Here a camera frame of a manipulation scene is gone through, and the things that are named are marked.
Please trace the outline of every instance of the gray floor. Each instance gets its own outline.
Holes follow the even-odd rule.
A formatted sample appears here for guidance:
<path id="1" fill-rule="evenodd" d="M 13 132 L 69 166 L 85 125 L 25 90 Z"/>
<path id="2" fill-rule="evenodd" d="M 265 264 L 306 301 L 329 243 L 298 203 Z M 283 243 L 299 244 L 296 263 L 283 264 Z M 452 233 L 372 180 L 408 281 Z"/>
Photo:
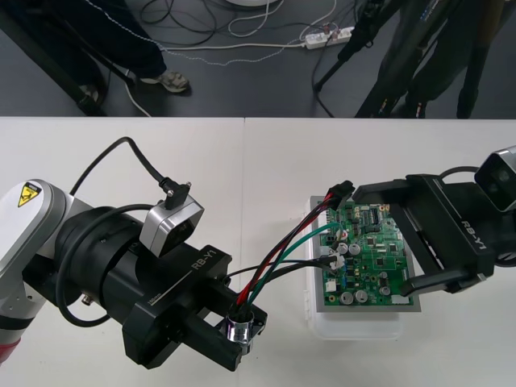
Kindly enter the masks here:
<path id="1" fill-rule="evenodd" d="M 349 0 L 339 0 L 339 7 Z M 131 8 L 138 9 L 144 0 L 129 0 Z M 268 26 L 302 21 L 309 23 L 324 15 L 332 0 L 285 0 L 285 5 L 268 21 Z M 187 10 L 206 23 L 210 22 L 199 0 L 176 0 L 175 10 Z M 163 3 L 150 10 L 163 9 Z M 215 10 L 223 20 L 231 13 Z M 149 14 L 149 18 L 158 14 Z M 184 23 L 202 28 L 199 24 L 178 14 Z M 370 49 L 356 54 L 332 78 L 322 99 L 337 117 L 352 117 L 376 80 L 381 59 L 389 45 L 396 18 L 391 20 L 375 39 Z M 164 25 L 172 26 L 170 21 Z M 255 24 L 243 23 L 242 28 Z M 245 40 L 217 35 L 209 45 L 228 45 L 246 42 L 287 44 L 295 40 L 302 27 L 261 31 Z M 193 41 L 199 38 L 191 32 L 160 27 L 147 28 L 156 40 Z M 513 17 L 498 34 L 490 51 L 481 94 L 473 118 L 516 119 L 516 76 L 513 63 L 516 49 L 516 17 Z M 19 48 L 0 32 L 0 115 L 21 116 L 82 116 L 69 97 L 52 80 L 28 59 Z M 340 48 L 329 48 L 321 65 L 320 74 L 335 62 Z M 275 48 L 242 48 L 228 51 L 187 52 L 190 57 L 201 57 L 211 62 L 229 60 L 256 60 L 277 52 Z M 193 90 L 186 96 L 168 94 L 163 88 L 139 83 L 133 90 L 135 99 L 151 115 L 182 117 L 325 117 L 314 102 L 310 75 L 319 51 L 286 49 L 281 54 L 259 63 L 233 63 L 228 66 L 208 65 L 200 60 L 164 54 L 170 68 L 183 72 L 192 82 Z M 464 74 L 439 100 L 427 109 L 433 119 L 455 118 L 456 99 L 464 81 Z M 123 83 L 112 77 L 110 92 L 104 105 L 110 116 L 142 115 L 131 104 Z"/>

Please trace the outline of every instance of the connector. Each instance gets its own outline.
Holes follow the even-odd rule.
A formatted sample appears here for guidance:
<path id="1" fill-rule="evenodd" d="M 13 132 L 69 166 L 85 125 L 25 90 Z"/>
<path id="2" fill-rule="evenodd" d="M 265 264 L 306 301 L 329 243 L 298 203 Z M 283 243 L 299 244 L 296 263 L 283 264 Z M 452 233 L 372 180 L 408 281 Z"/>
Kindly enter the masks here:
<path id="1" fill-rule="evenodd" d="M 342 28 L 338 31 L 319 32 L 305 36 L 305 47 L 309 50 L 347 43 L 352 37 L 354 27 Z"/>
<path id="2" fill-rule="evenodd" d="M 335 201 L 332 200 L 333 202 L 335 202 L 335 204 L 333 204 L 333 205 L 331 205 L 329 207 L 332 210 L 339 209 L 352 196 L 354 191 L 355 191 L 355 187 L 353 186 L 353 183 L 351 183 L 348 180 L 346 180 L 344 183 L 341 183 L 341 184 L 338 184 L 338 185 L 335 185 L 335 186 L 331 187 L 328 190 L 327 195 L 328 194 L 333 194 L 332 199 L 333 198 L 338 198 L 338 199 L 340 199 L 340 201 L 337 202 L 336 200 Z"/>

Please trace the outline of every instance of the white cable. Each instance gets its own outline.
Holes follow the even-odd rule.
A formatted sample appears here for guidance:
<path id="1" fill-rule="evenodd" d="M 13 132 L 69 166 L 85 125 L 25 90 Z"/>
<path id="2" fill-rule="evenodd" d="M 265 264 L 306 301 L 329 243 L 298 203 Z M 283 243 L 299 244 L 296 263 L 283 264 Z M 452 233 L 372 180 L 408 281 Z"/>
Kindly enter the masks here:
<path id="1" fill-rule="evenodd" d="M 201 46 L 201 47 L 167 47 L 167 51 L 201 51 L 201 50 L 231 50 L 233 48 L 243 48 L 243 47 L 273 47 L 273 48 L 300 48 L 305 47 L 306 44 L 266 44 L 266 43 L 244 43 L 244 44 L 235 44 L 233 46 L 220 46 L 220 47 L 212 47 L 212 46 Z"/>
<path id="2" fill-rule="evenodd" d="M 281 8 L 281 6 L 283 5 L 283 3 L 285 2 L 285 0 L 281 0 L 281 2 L 277 5 L 276 9 L 273 10 L 272 12 L 269 12 L 268 9 L 271 5 L 271 0 L 267 0 L 267 6 L 265 7 L 265 13 L 264 14 L 261 14 L 261 15 L 255 15 L 255 16 L 250 16 L 250 17 L 247 17 L 247 18 L 237 18 L 237 19 L 233 19 L 231 20 L 231 22 L 227 25 L 227 30 L 229 31 L 230 34 L 232 34 L 234 37 L 237 37 L 237 38 L 247 38 L 251 35 L 255 35 L 266 23 L 267 23 L 267 19 L 270 15 L 276 13 L 277 10 L 279 10 Z M 254 31 L 251 31 L 247 34 L 235 34 L 232 30 L 231 30 L 231 26 L 233 25 L 233 23 L 237 23 L 237 22 L 241 22 L 243 20 L 253 20 L 253 19 L 258 19 L 258 18 L 264 18 L 264 21 L 261 22 L 261 25 L 258 26 L 257 29 L 255 29 Z"/>
<path id="3" fill-rule="evenodd" d="M 305 40 L 305 37 L 304 37 L 305 32 L 306 32 L 310 27 L 314 26 L 315 24 L 317 24 L 317 23 L 319 23 L 319 22 L 322 22 L 325 18 L 329 18 L 329 17 L 330 17 L 330 16 L 335 12 L 335 10 L 336 10 L 336 9 L 337 9 L 337 0 L 334 0 L 334 2 L 333 2 L 333 8 L 331 8 L 331 11 L 330 11 L 330 12 L 328 12 L 326 15 L 324 15 L 322 18 L 319 18 L 319 19 L 317 19 L 317 20 L 313 21 L 312 23 L 310 23 L 310 25 L 309 25 L 309 26 L 306 26 L 306 28 L 305 28 L 303 31 L 301 31 L 301 34 L 299 35 L 299 40 L 304 41 L 304 40 Z"/>
<path id="4" fill-rule="evenodd" d="M 141 111 L 142 113 L 144 113 L 146 116 L 152 118 L 152 116 L 142 107 L 138 104 L 137 101 L 135 101 L 135 99 L 132 97 L 132 94 L 131 94 L 131 91 L 129 90 L 129 86 L 127 86 L 127 83 L 124 83 L 124 85 L 126 86 L 126 91 L 127 91 L 127 95 L 129 96 L 129 99 L 131 99 L 131 102 L 134 106 L 136 106 L 138 108 L 139 111 Z"/>
<path id="5" fill-rule="evenodd" d="M 164 51 L 167 52 L 167 54 L 169 54 L 169 55 L 181 56 L 181 57 L 186 58 L 188 60 L 200 60 L 201 62 L 204 62 L 207 65 L 226 67 L 226 66 L 231 65 L 233 63 L 258 63 L 258 62 L 261 62 L 262 60 L 266 60 L 266 59 L 272 58 L 273 56 L 280 55 L 288 47 L 294 47 L 294 46 L 290 46 L 290 44 L 293 43 L 293 42 L 297 42 L 297 41 L 298 41 L 297 39 L 292 40 L 291 42 L 287 43 L 281 50 L 273 52 L 272 54 L 264 56 L 264 57 L 262 57 L 260 59 L 254 59 L 254 60 L 252 60 L 252 59 L 233 59 L 233 60 L 229 60 L 228 62 L 225 62 L 225 63 L 209 62 L 208 60 L 206 60 L 204 58 L 197 57 L 197 56 L 187 56 L 187 55 L 181 54 L 179 52 L 170 52 L 170 51 L 168 51 L 167 48 L 165 48 Z"/>
<path id="6" fill-rule="evenodd" d="M 256 59 L 256 60 L 249 60 L 249 59 L 234 59 L 234 60 L 229 60 L 228 62 L 226 63 L 216 63 L 216 62 L 209 62 L 208 60 L 204 59 L 204 58 L 198 58 L 198 57 L 191 57 L 191 56 L 187 56 L 185 54 L 180 54 L 179 52 L 171 52 L 172 49 L 169 49 L 169 48 L 166 48 L 165 46 L 163 46 L 163 44 L 159 43 L 159 42 L 156 42 L 155 40 L 152 40 L 152 39 L 149 39 L 149 38 L 145 38 L 143 36 L 140 36 L 136 33 L 134 33 L 132 30 L 130 30 L 129 28 L 127 27 L 124 27 L 122 24 L 120 24 L 119 22 L 117 22 L 116 20 L 114 20 L 113 18 L 111 18 L 111 16 L 109 16 L 109 14 L 107 12 L 105 12 L 100 6 L 97 6 L 95 4 L 93 4 L 90 0 L 84 0 L 85 2 L 87 2 L 88 4 L 90 4 L 93 8 L 95 8 L 96 10 L 100 10 L 106 17 L 108 20 L 110 20 L 112 23 L 116 24 L 117 26 L 119 26 L 120 28 L 122 28 L 124 31 L 130 33 L 131 35 L 135 36 L 136 38 L 138 39 L 141 39 L 141 40 L 145 40 L 146 42 L 150 42 L 150 43 L 154 43 L 156 46 L 158 46 L 158 48 L 162 51 L 162 52 L 166 52 L 168 53 L 169 55 L 174 55 L 174 56 L 181 56 L 181 57 L 184 57 L 188 60 L 200 60 L 204 63 L 206 63 L 207 65 L 212 65 L 212 66 L 221 66 L 221 67 L 226 67 L 232 63 L 258 63 L 258 62 L 261 62 L 262 60 L 266 60 L 268 58 L 272 58 L 273 56 L 276 56 L 276 55 L 279 55 L 281 54 L 286 48 L 289 48 L 289 47 L 295 47 L 294 45 L 292 45 L 293 42 L 296 42 L 297 39 L 295 40 L 292 40 L 291 42 L 288 42 L 284 47 L 281 48 L 281 50 L 279 51 L 276 51 L 270 55 L 267 55 L 267 56 L 264 56 L 263 58 L 260 58 L 260 59 Z"/>

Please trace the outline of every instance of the power strip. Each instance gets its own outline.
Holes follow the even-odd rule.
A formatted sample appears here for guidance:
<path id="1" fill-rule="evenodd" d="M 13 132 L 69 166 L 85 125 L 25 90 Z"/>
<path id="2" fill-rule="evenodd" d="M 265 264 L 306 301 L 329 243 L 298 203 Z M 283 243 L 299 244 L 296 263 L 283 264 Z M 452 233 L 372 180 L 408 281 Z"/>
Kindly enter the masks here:
<path id="1" fill-rule="evenodd" d="M 334 32 L 330 32 L 329 34 L 325 34 L 324 32 L 320 32 L 318 34 L 309 34 L 305 36 L 305 45 L 309 50 L 314 50 L 316 48 L 321 48 L 327 45 L 327 41 L 330 40 L 328 46 L 333 46 L 335 44 L 347 43 L 352 37 L 352 31 L 354 27 L 347 27 L 340 30 L 339 34 L 334 37 Z"/>

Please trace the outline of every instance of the capacitor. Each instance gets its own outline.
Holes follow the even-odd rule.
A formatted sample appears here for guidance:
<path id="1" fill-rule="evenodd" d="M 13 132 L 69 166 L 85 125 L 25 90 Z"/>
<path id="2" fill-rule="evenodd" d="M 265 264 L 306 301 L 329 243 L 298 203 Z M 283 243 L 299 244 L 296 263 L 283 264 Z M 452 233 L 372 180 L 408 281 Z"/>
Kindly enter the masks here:
<path id="1" fill-rule="evenodd" d="M 364 290 L 358 290 L 355 293 L 355 299 L 360 303 L 363 304 L 368 300 L 368 294 Z"/>
<path id="2" fill-rule="evenodd" d="M 360 246 L 356 243 L 349 245 L 349 253 L 352 256 L 358 256 L 360 254 Z"/>
<path id="3" fill-rule="evenodd" d="M 383 286 L 380 288 L 380 294 L 382 296 L 390 296 L 390 287 L 388 286 Z"/>
<path id="4" fill-rule="evenodd" d="M 353 303 L 353 294 L 344 292 L 339 297 L 340 303 L 344 305 L 351 305 Z"/>
<path id="5" fill-rule="evenodd" d="M 342 255 L 346 254 L 347 245 L 345 243 L 339 243 L 339 246 L 337 246 L 337 252 Z"/>

